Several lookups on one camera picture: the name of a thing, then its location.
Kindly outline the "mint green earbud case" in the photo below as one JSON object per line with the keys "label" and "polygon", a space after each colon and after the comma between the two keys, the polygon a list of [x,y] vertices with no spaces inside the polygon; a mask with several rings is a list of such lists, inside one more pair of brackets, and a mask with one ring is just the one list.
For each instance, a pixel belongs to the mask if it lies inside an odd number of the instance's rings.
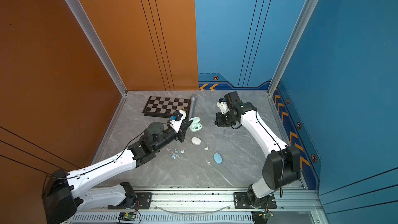
{"label": "mint green earbud case", "polygon": [[189,120],[192,121],[191,125],[189,126],[189,129],[192,132],[198,132],[202,129],[202,124],[200,123],[201,121],[200,117],[193,117]]}

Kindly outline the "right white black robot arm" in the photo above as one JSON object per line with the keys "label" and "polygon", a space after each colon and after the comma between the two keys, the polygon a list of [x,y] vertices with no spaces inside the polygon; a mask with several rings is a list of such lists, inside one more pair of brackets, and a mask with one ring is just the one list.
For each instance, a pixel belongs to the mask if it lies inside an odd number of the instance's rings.
{"label": "right white black robot arm", "polygon": [[262,177],[248,187],[247,198],[252,207],[265,205],[277,190],[283,195],[285,185],[301,179],[300,150],[280,139],[251,102],[243,102],[235,91],[220,98],[217,107],[220,112],[215,125],[232,128],[238,123],[249,131],[265,155]]}

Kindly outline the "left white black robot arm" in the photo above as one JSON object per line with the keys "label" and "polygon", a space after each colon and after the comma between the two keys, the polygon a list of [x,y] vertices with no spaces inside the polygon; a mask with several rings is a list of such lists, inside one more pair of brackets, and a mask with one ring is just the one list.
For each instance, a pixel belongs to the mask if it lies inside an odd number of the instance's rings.
{"label": "left white black robot arm", "polygon": [[191,119],[172,120],[166,129],[162,123],[153,122],[136,142],[129,142],[125,150],[113,157],[79,170],[54,171],[41,194],[47,223],[59,224],[68,220],[88,203],[84,194],[92,187],[148,163],[172,141],[183,142],[191,124]]}

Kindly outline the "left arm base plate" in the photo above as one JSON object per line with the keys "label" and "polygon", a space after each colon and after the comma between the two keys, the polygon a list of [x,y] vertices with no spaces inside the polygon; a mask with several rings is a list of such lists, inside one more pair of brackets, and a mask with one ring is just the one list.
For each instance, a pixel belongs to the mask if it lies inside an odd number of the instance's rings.
{"label": "left arm base plate", "polygon": [[125,199],[118,205],[109,205],[108,209],[149,209],[152,200],[151,192],[126,194]]}

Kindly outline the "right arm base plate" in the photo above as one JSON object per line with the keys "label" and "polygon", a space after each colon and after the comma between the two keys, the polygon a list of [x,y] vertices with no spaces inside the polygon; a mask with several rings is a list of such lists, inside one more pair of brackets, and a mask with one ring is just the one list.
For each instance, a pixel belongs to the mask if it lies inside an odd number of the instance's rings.
{"label": "right arm base plate", "polygon": [[277,203],[274,194],[268,195],[261,200],[261,205],[251,204],[248,197],[248,192],[235,192],[233,197],[235,209],[277,209]]}

